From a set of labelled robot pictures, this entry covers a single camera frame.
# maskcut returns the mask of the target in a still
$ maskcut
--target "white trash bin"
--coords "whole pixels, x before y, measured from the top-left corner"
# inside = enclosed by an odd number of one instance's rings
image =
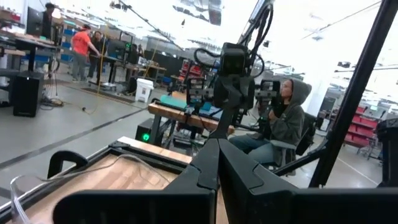
[[[154,89],[154,82],[143,78],[137,79],[136,101],[148,103],[150,92]]]

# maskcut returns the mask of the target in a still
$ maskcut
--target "black box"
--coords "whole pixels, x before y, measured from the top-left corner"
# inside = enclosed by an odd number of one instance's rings
[[[153,122],[154,119],[149,118],[137,126],[136,140],[149,143],[149,136]],[[162,146],[163,135],[164,133],[158,133],[158,136],[155,139],[155,144],[154,144],[155,146],[160,146],[160,147]]]
[[[12,105],[14,116],[35,117],[43,97],[44,74],[24,71],[18,74],[12,84]]]

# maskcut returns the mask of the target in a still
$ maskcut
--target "person in red shirt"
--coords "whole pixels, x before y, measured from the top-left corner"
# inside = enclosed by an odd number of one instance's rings
[[[91,31],[91,27],[88,25],[84,25],[83,29],[80,32],[77,32],[72,37],[72,54],[73,54],[73,82],[78,82],[80,75],[80,81],[85,82],[85,67],[87,61],[87,52],[88,48],[93,50],[97,56],[101,56],[101,53],[95,48],[95,46],[91,43],[90,36],[88,35]]]

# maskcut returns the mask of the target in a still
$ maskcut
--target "chair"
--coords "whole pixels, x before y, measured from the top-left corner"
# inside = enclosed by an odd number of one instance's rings
[[[295,161],[296,155],[302,156],[304,152],[313,144],[313,137],[315,135],[315,120],[316,117],[307,113],[305,114],[302,138],[297,146],[283,141],[271,140],[271,144],[274,147],[274,152],[281,152],[282,156],[280,156],[280,153],[274,153],[274,161],[262,165],[276,169]]]

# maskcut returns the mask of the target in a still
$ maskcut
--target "gray floor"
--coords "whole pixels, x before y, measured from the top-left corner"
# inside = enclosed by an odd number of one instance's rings
[[[68,80],[70,76],[59,75],[59,78]],[[162,90],[155,90],[151,98],[160,98],[162,94]],[[9,108],[0,109],[0,195],[3,196],[0,204],[8,201],[4,194],[10,189],[13,177],[22,174],[45,177],[54,152],[68,149],[89,156],[121,136],[134,138],[137,125],[152,117],[144,103],[125,105],[66,86],[58,86],[58,97],[73,105],[40,110],[36,118],[15,117]],[[88,115],[79,109],[82,106],[88,111],[97,109]],[[252,121],[252,117],[245,116],[243,123]],[[322,137],[317,136],[316,142],[321,141]],[[367,161],[355,152],[349,146],[341,150],[326,187],[365,188],[380,182],[378,162]],[[307,187],[316,164],[317,161],[298,169],[296,176],[283,178],[298,187]]]

